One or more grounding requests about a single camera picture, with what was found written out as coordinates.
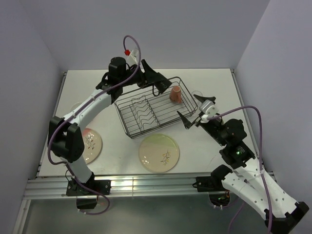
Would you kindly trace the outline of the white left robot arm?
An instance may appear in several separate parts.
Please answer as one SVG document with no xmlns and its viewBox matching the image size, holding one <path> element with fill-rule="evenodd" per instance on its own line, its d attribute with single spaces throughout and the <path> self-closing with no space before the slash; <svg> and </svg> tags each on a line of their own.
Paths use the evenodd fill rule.
<svg viewBox="0 0 312 234">
<path fill-rule="evenodd" d="M 123 88 L 136 84 L 144 89 L 150 86 L 162 94 L 171 82 L 153 70 L 145 60 L 128 66 L 126 59 L 114 57 L 92 94 L 75 110 L 63 117 L 54 116 L 49 122 L 48 157 L 60 157 L 59 164 L 67 166 L 79 181 L 78 190 L 84 195 L 94 191 L 94 173 L 83 159 L 84 141 L 82 132 L 86 126 L 105 108 L 113 104 L 123 93 Z"/>
</svg>

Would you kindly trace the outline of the pink ceramic mug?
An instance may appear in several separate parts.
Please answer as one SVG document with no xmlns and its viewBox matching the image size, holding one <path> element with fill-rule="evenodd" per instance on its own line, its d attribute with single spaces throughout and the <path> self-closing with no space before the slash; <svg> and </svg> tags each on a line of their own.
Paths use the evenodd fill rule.
<svg viewBox="0 0 312 234">
<path fill-rule="evenodd" d="M 181 104 L 182 103 L 181 88 L 179 86 L 174 86 L 171 89 L 169 98 L 171 102 Z"/>
</svg>

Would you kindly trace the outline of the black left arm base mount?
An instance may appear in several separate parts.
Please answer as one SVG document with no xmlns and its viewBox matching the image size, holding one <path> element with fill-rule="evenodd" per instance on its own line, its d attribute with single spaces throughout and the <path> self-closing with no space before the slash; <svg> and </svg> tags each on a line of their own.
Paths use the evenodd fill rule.
<svg viewBox="0 0 312 234">
<path fill-rule="evenodd" d="M 93 180 L 88 183 L 78 183 L 75 179 L 68 181 L 65 195 L 76 197 L 76 207 L 80 211 L 90 213 L 99 205 L 99 198 L 106 200 L 106 207 L 103 212 L 110 208 L 110 200 L 107 195 L 110 194 L 111 180 Z"/>
</svg>

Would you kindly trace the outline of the clear glass cup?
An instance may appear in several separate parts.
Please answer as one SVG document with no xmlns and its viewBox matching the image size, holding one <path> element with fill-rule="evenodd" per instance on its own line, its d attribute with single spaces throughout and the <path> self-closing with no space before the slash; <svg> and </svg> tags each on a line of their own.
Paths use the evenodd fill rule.
<svg viewBox="0 0 312 234">
<path fill-rule="evenodd" d="M 192 95 L 202 96 L 203 94 L 200 91 L 193 91 Z"/>
</svg>

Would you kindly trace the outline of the green and cream plate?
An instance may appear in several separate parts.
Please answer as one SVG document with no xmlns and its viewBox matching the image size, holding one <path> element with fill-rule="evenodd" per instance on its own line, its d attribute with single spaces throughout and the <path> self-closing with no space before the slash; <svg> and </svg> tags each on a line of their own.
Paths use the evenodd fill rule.
<svg viewBox="0 0 312 234">
<path fill-rule="evenodd" d="M 180 149 L 172 137 L 164 134 L 152 134 L 141 142 L 138 158 L 142 166 L 149 172 L 165 173 L 178 163 Z"/>
</svg>

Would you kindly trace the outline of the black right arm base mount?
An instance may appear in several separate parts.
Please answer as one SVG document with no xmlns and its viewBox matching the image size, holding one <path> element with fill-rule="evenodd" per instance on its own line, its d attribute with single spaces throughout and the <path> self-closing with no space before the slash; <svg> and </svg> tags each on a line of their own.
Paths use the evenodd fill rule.
<svg viewBox="0 0 312 234">
<path fill-rule="evenodd" d="M 197 189 L 197 192 L 225 192 L 221 177 L 217 175 L 198 176 L 195 178 L 195 183 L 192 187 Z"/>
</svg>

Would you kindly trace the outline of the pink and cream plate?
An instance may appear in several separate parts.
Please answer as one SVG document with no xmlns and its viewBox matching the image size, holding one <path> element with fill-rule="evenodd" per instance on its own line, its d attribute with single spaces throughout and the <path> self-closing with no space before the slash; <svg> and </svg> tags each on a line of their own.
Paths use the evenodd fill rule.
<svg viewBox="0 0 312 234">
<path fill-rule="evenodd" d="M 90 128 L 85 128 L 82 132 L 84 142 L 83 158 L 86 164 L 92 163 L 100 155 L 102 150 L 102 138 L 100 134 Z"/>
</svg>

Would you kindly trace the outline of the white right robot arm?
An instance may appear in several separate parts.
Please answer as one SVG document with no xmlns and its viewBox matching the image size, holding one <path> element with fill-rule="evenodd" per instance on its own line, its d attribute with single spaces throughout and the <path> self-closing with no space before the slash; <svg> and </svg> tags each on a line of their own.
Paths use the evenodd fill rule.
<svg viewBox="0 0 312 234">
<path fill-rule="evenodd" d="M 193 187 L 198 192 L 230 191 L 251 206 L 264 220 L 270 234 L 289 234 L 309 211 L 308 205 L 289 196 L 266 172 L 262 154 L 257 156 L 244 143 L 243 121 L 219 114 L 215 97 L 194 96 L 200 103 L 198 117 L 190 122 L 179 114 L 184 127 L 201 127 L 222 149 L 225 164 L 209 176 L 199 176 Z"/>
</svg>

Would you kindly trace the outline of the aluminium frame rail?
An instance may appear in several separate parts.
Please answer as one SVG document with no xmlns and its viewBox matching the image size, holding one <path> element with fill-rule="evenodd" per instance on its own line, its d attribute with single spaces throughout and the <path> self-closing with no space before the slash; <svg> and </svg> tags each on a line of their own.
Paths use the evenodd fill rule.
<svg viewBox="0 0 312 234">
<path fill-rule="evenodd" d="M 209 176 L 210 173 L 185 174 L 148 174 L 148 175 L 108 175 L 97 176 L 95 180 L 110 180 L 111 197 L 136 196 L 166 196 L 195 195 L 193 187 L 195 178 Z M 27 181 L 23 200 L 62 199 L 65 195 L 68 181 L 64 176 L 39 177 Z"/>
</svg>

